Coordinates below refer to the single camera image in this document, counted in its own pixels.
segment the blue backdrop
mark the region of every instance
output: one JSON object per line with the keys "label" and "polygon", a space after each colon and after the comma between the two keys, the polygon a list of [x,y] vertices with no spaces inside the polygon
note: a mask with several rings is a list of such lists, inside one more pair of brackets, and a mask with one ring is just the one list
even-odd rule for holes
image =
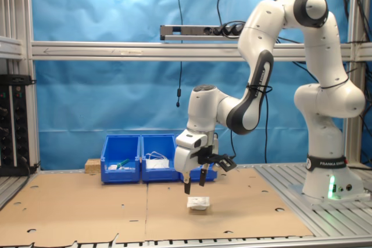
{"label": "blue backdrop", "polygon": [[[261,0],[221,0],[223,22],[246,20]],[[346,42],[342,0],[327,0]],[[32,0],[37,41],[159,42],[161,24],[180,24],[177,0]],[[217,0],[181,0],[184,24],[219,24]],[[299,31],[282,36],[302,41]],[[39,61],[37,73],[41,166],[83,168],[98,158],[107,134],[180,133],[192,88],[207,83],[240,98],[245,62],[184,62],[176,107],[179,62]],[[269,94],[269,162],[305,161],[307,129],[294,93],[312,79],[290,62],[274,65]],[[237,163],[262,163],[265,115],[249,135],[234,135]],[[218,127],[220,152],[232,153],[230,132]]]}

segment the white object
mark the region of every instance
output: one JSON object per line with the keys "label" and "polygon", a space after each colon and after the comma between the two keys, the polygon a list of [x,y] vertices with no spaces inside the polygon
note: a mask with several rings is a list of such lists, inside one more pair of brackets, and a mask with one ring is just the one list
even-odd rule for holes
{"label": "white object", "polygon": [[[194,88],[190,96],[187,129],[177,137],[175,169],[184,174],[199,166],[198,155],[206,156],[213,145],[216,123],[236,134],[247,134],[260,120],[263,92],[273,67],[273,48],[282,28],[297,28],[305,39],[306,65],[319,84],[303,85],[296,91],[295,104],[309,130],[309,155],[320,159],[342,157],[342,133],[332,117],[357,117],[365,106],[363,92],[356,87],[342,64],[339,31],[326,0],[261,1],[244,25],[238,50],[251,72],[242,99],[228,96],[212,85]],[[337,199],[357,199],[364,194],[362,180],[348,168],[315,168],[308,171],[304,194],[327,199],[329,179],[337,182]],[[349,191],[346,185],[352,185]]]}
{"label": "white object", "polygon": [[111,165],[108,167],[108,170],[113,171],[117,169],[117,165]]}
{"label": "white object", "polygon": [[193,210],[206,210],[209,206],[209,197],[187,197],[188,208]]}
{"label": "white object", "polygon": [[146,159],[146,169],[169,168],[169,160],[164,155],[153,151],[151,153],[147,153],[146,156],[149,156],[149,159]]}
{"label": "white object", "polygon": [[116,171],[116,170],[134,170],[135,168],[131,168],[131,167],[123,167],[121,166],[120,168],[117,168],[117,165],[111,165],[108,167],[108,170],[110,171]]}

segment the cardboard sheet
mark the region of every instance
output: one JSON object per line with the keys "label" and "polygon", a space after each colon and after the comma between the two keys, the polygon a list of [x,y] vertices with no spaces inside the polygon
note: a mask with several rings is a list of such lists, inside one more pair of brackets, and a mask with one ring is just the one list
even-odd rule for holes
{"label": "cardboard sheet", "polygon": [[210,207],[188,209],[180,182],[102,185],[99,174],[40,174],[0,211],[0,246],[110,242],[117,234],[117,243],[312,234],[253,169],[193,184],[191,196],[209,196]]}
{"label": "cardboard sheet", "polygon": [[206,211],[186,208],[183,184],[150,184],[146,239],[312,235],[254,169],[233,170],[221,178],[205,187],[191,185],[191,196],[210,197]]}
{"label": "cardboard sheet", "polygon": [[0,211],[0,246],[110,242],[117,234],[142,242],[146,191],[146,184],[102,185],[99,174],[38,175]]}

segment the horizontal metal bar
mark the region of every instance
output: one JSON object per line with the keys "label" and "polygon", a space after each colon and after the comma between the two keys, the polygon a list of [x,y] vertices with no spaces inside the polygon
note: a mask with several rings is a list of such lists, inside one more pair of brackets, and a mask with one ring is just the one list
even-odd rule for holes
{"label": "horizontal metal bar", "polygon": [[372,42],[362,43],[356,52],[357,61],[369,61],[372,60]]}
{"label": "horizontal metal bar", "polygon": [[0,36],[0,59],[22,59],[21,42]]}
{"label": "horizontal metal bar", "polygon": [[[350,60],[350,45],[341,46]],[[237,44],[32,42],[34,60],[244,61]],[[305,61],[303,44],[276,44],[275,61]]]}
{"label": "horizontal metal bar", "polygon": [[172,41],[237,41],[239,36],[229,36],[229,38],[224,36],[215,35],[165,35],[164,40]]}

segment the aluminum frame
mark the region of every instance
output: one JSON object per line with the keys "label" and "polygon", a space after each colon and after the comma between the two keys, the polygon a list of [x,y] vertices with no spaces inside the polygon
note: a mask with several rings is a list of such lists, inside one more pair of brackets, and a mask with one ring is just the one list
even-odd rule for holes
{"label": "aluminum frame", "polygon": [[[366,17],[369,17],[370,0],[363,0],[363,10]],[[349,31],[348,41],[359,42],[365,41],[365,33],[363,30],[363,19],[361,17],[357,0],[350,0],[349,10]],[[350,80],[359,87],[362,91],[365,88],[364,75],[366,73],[365,64],[359,63],[363,61],[362,56],[359,55],[360,48],[369,46],[370,43],[351,44],[352,60],[348,64],[348,70],[355,69],[349,73]],[[359,117],[347,118],[344,120],[344,152],[349,162],[360,162],[360,151],[362,149],[362,132],[363,124]]]}
{"label": "aluminum frame", "polygon": [[[369,0],[364,0],[366,14],[369,12]],[[350,41],[362,38],[360,15],[356,0],[350,0]],[[350,74],[350,79],[363,88],[364,69],[361,63],[372,59],[372,43],[355,43],[341,45],[342,58],[351,61],[350,68],[358,70]],[[283,61],[305,61],[303,44],[277,44],[274,59]],[[112,43],[112,42],[44,42],[33,41],[31,0],[0,0],[0,73],[19,73],[31,75],[35,79],[34,60],[130,60],[130,61],[243,61],[236,44],[163,44],[163,43]],[[38,144],[38,124],[35,85],[27,87],[27,119],[30,142],[30,159],[37,163],[40,159]],[[358,120],[345,120],[345,151],[349,161],[360,158],[361,124]],[[331,208],[311,211],[287,191],[289,184],[301,182],[303,172],[297,164],[291,164],[290,170],[284,171],[282,164],[255,167],[257,171],[276,189],[291,209],[301,217],[303,222],[316,235],[315,238],[274,238],[274,239],[218,239],[211,240],[175,240],[173,242],[145,243],[95,243],[87,245],[74,244],[71,248],[110,248],[129,246],[157,247],[362,247],[372,246],[372,209],[361,209],[350,204],[345,208]],[[372,175],[357,171],[365,181],[372,184]],[[0,203],[5,202],[11,194],[19,189],[22,178],[8,181],[10,187],[6,194],[0,196]],[[348,221],[361,221],[359,228]],[[350,231],[357,234],[365,230],[367,235],[347,235]]]}
{"label": "aluminum frame", "polygon": [[[34,60],[244,61],[237,44],[164,44],[33,41]],[[344,61],[351,60],[350,44],[341,45]],[[276,44],[276,62],[305,61],[303,44]]]}
{"label": "aluminum frame", "polygon": [[[0,0],[0,67],[2,74],[30,75],[35,79],[31,55],[33,39],[31,0]],[[26,87],[30,165],[40,160],[36,108],[36,85]]]}

